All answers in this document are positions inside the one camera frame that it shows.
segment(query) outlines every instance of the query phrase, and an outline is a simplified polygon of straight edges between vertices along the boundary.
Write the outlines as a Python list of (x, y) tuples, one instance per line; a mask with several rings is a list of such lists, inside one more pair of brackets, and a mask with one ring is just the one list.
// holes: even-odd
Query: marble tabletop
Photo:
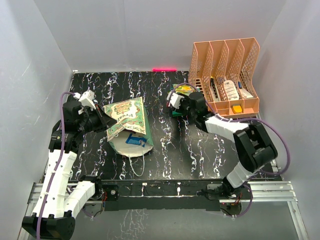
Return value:
[[(77, 181), (85, 174), (98, 175), (102, 180), (198, 180), (226, 176), (238, 162), (235, 145), (197, 129), (187, 117), (171, 117), (166, 107), (172, 85), (187, 80), (187, 71), (75, 73), (70, 92), (91, 89), (95, 103), (101, 106), (142, 97), (154, 147), (144, 156), (142, 177), (136, 177), (129, 159), (112, 149), (105, 132), (88, 133), (70, 180)], [(142, 157), (132, 162), (140, 174)]]

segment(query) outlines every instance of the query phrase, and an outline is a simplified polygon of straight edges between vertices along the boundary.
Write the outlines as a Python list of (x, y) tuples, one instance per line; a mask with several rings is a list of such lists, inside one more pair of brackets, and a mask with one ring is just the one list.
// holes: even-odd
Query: gray floor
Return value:
[(72, 240), (91, 239), (298, 240), (298, 236), (286, 202), (254, 202), (236, 220), (192, 209), (103, 212), (93, 221), (81, 212)]

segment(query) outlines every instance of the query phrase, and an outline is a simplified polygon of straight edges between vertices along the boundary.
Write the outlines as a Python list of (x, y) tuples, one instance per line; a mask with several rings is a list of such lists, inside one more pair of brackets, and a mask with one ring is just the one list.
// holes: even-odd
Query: white wall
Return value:
[(193, 42), (256, 37), (285, 0), (35, 0), (71, 69), (188, 70)]
[(33, 0), (0, 0), (0, 238), (17, 239), (72, 71)]
[(320, 234), (319, 70), (320, 2), (287, 1), (262, 45), (253, 80), (263, 117), (290, 147), (285, 178), (292, 181), (311, 240)]

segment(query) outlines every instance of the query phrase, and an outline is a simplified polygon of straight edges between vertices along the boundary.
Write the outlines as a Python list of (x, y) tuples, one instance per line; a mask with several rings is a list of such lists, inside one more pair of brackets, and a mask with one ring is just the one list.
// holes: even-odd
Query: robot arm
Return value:
[(187, 115), (195, 125), (207, 133), (227, 138), (235, 143), (239, 162), (223, 179), (222, 186), (215, 190), (222, 196), (231, 196), (265, 164), (278, 156), (264, 126), (257, 123), (231, 122), (209, 112), (205, 97), (201, 92), (190, 95), (173, 93), (168, 106), (178, 113)]
[(52, 129), (48, 167), (40, 197), (32, 216), (25, 216), (22, 221), (22, 227), (33, 237), (36, 237), (38, 216), (45, 195), (47, 195), (47, 199), (41, 218), (41, 238), (68, 240), (75, 229), (75, 218), (87, 200), (102, 194), (101, 180), (97, 176), (84, 175), (65, 200), (70, 172), (77, 158), (79, 146), (84, 141), (84, 135), (89, 132), (105, 131), (117, 122), (106, 115), (99, 105), (93, 103), (94, 95), (91, 90), (82, 95), (76, 93), (74, 98), (77, 101), (68, 101), (63, 104), (65, 126), (63, 156), (55, 171), (50, 190), (46, 192), (62, 146), (62, 130), (58, 129), (60, 121)]

